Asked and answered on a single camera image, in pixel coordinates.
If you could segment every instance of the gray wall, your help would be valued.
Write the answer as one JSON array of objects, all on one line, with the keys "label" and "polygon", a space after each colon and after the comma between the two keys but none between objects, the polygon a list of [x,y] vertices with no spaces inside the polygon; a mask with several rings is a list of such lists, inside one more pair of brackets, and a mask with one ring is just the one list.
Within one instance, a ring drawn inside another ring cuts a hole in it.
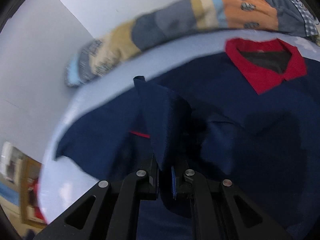
[{"label": "gray wall", "polygon": [[26,0],[0,33],[0,147],[42,160],[75,89],[64,67],[92,36],[60,0]]}]

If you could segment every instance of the triangular cutout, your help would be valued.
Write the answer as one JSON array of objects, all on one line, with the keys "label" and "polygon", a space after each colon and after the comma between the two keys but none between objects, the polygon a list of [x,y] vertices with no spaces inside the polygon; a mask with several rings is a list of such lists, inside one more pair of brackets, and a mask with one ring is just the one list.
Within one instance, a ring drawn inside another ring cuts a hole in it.
[{"label": "triangular cutout", "polygon": [[77,229],[82,229],[89,216],[90,210],[96,200],[95,196],[89,197],[81,206],[72,212],[67,218],[66,223]]},{"label": "triangular cutout", "polygon": [[262,223],[262,217],[257,214],[241,197],[234,196],[242,221],[246,228]]}]

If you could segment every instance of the checkered fabric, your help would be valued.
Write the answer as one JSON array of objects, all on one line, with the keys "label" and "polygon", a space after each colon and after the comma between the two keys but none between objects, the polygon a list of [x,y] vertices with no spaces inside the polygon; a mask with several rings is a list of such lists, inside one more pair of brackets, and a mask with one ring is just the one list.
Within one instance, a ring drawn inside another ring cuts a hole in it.
[{"label": "checkered fabric", "polygon": [[299,0],[290,0],[294,6],[299,10],[306,29],[306,36],[317,35],[318,30],[315,26],[315,20],[308,9],[303,5],[303,3]]}]

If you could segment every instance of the rolled blanket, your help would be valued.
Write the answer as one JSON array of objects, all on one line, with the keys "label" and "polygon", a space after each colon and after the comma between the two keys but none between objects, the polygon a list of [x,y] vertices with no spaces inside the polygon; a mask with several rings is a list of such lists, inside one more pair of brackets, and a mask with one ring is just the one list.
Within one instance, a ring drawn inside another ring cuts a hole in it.
[{"label": "rolled blanket", "polygon": [[320,45],[317,26],[317,19],[299,0],[180,0],[86,44],[69,62],[66,84],[87,83],[119,62],[186,35],[249,28],[309,37]]}]

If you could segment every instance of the red trim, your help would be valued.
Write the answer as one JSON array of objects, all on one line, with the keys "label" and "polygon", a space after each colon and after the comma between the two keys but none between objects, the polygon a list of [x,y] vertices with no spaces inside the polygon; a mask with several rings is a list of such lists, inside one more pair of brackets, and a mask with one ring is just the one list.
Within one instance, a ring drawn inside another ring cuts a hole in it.
[{"label": "red trim", "polygon": [[[270,69],[257,66],[244,58],[239,52],[255,52],[259,50],[265,52],[289,51],[292,55],[285,72],[278,74]],[[279,39],[263,42],[249,41],[241,38],[231,39],[226,43],[226,54],[258,94],[262,94],[280,85],[283,80],[291,80],[307,74],[304,59],[298,48]]]},{"label": "red trim", "polygon": [[136,132],[136,131],[129,131],[129,133],[144,137],[144,138],[150,138],[149,134],[145,134],[145,133],[140,133],[140,132]]}]

